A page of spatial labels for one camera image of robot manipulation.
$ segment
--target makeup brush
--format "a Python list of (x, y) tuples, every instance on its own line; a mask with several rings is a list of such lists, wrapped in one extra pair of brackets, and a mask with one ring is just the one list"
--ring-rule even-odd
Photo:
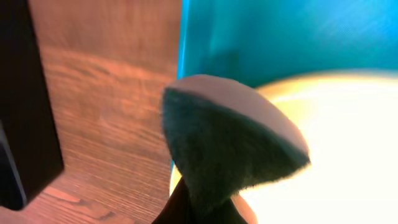
[(191, 223), (245, 223), (225, 221), (237, 214), (232, 195), (288, 177), (310, 162), (294, 123), (234, 80), (177, 80), (165, 89), (162, 109), (167, 145), (183, 179), (176, 190), (186, 188)]

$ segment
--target brush bristles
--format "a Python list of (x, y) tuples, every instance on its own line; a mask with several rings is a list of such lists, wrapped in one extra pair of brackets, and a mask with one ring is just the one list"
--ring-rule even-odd
[(167, 88), (163, 129), (196, 212), (249, 186), (293, 174), (308, 155), (264, 125), (194, 94)]

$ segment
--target wood grain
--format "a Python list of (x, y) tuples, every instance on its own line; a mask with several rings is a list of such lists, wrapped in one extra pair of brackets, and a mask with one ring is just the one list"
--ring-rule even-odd
[(160, 94), (180, 1), (30, 1), (65, 173), (0, 223), (150, 223), (168, 199)]

